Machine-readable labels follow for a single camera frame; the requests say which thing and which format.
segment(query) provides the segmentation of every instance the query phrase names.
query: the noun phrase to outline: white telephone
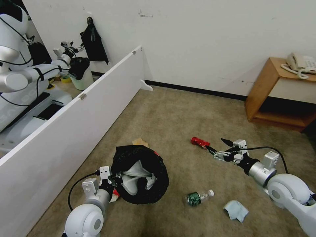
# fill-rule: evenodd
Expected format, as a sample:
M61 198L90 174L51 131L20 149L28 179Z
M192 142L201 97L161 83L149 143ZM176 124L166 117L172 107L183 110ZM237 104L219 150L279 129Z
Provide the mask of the white telephone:
M286 62L287 64L282 64L281 68L297 74L300 79L308 79L308 76L302 74L302 72L316 74L316 61L313 57L302 56L299 53L291 53L287 56Z

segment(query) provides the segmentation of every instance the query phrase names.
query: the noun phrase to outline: white bucket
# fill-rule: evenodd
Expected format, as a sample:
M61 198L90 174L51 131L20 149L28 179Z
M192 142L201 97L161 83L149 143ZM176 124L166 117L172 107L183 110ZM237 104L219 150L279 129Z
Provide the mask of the white bucket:
M88 86L90 86L93 83L93 77L90 66L86 69L81 80L75 79L71 74L69 74L69 76L72 80L72 83L75 85L75 88L81 91L87 89Z

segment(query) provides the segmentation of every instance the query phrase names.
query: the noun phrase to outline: green bottle label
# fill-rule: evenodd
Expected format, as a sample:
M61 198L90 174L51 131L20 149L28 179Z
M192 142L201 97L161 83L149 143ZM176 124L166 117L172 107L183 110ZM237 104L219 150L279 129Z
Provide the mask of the green bottle label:
M197 192L188 194L187 200L190 206L197 206L201 203L200 196L198 195Z

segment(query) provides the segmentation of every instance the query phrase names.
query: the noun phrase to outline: beige carpet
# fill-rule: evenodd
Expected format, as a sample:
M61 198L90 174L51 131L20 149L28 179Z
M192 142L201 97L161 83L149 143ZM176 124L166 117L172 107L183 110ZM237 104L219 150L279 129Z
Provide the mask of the beige carpet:
M110 204L101 236L306 236L296 219L276 207L241 168L214 160L191 145L193 136L208 140L218 150L227 149L221 137L245 139L248 147L274 146L283 152L289 172L316 191L316 155L304 134L249 123L242 101L154 87L153 92L137 93L29 236L61 236L70 213L67 195L71 185L100 166L111 165L115 147L139 137L163 158L169 188L155 204L133 205L122 199ZM266 152L250 151L250 156L262 159ZM282 162L277 169L284 172ZM210 188L215 196L208 202L196 208L183 205L185 194ZM230 200L248 208L243 224L231 221L223 211ZM72 205L83 201L77 185Z

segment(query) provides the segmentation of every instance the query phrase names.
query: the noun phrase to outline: black cable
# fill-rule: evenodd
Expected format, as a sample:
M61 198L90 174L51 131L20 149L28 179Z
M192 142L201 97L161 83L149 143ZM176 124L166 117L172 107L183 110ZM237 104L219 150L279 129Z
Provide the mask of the black cable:
M282 153L278 149L276 149L274 147L271 147L271 146L259 146L259 147L253 147L253 148L238 148L238 150L258 150L258 149L272 149L272 150L275 150L277 153L279 153L279 155L281 156L283 165L284 165L285 172L289 173L289 171L287 170L286 162L285 162L285 159L284 159Z
M8 62L8 61L4 61L4 60L0 60L0 62L3 62L3 63L8 63L8 64L11 64L11 65L17 65L17 66L22 66L22 65L26 65L26 64L28 64L29 62L31 62L33 59L32 59L32 57L28 60L28 61L26 61L25 63L22 63L22 64L15 64L15 63L11 63L11 62Z
M82 177L81 179L77 180L73 186L71 187L70 191L69 191L69 194L68 194L68 206L69 206L69 209L72 211L73 208L70 204L70 196L71 196L71 193L72 193L72 190L73 188L76 186L77 183L79 183L81 180L85 179L85 178L88 178L89 176L92 176L92 175L97 175L98 174L98 171L94 172L94 173L91 173L91 174L87 174L86 176Z
M42 75L45 75L45 74L47 74L47 73L49 73L49 72L51 72L51 71L53 71L53 70L56 70L56 69L59 69L59 68L57 67L57 68L50 69L50 70L48 70L47 72L43 73ZM37 81L36 81L36 99L35 99L35 100L37 100L37 98L39 97L39 81L40 81L40 77L41 77L41 76L39 76L38 79L37 79ZM20 105L20 104L16 104L16 103L13 103L13 102L7 100L6 98L4 98L4 97L2 96L2 94L0 94L0 97L1 97L2 99L4 99L6 102L8 102L8 103L10 103L10 104L12 104L12 105L16 105L16 106L24 106L24 107L27 107L27 106L30 106L30 105L32 104L32 103L31 103L31 104L28 104L28 105Z
M26 60L25 60L25 58L23 57L23 54L20 52L20 54L21 54L21 57L23 58L23 61L26 63Z
M66 49L68 49L68 50L70 50L71 52L73 52L75 58L77 58L77 55L76 55L75 51L73 51L72 48L69 48L69 47L66 47L66 46L63 46L63 47L66 48Z

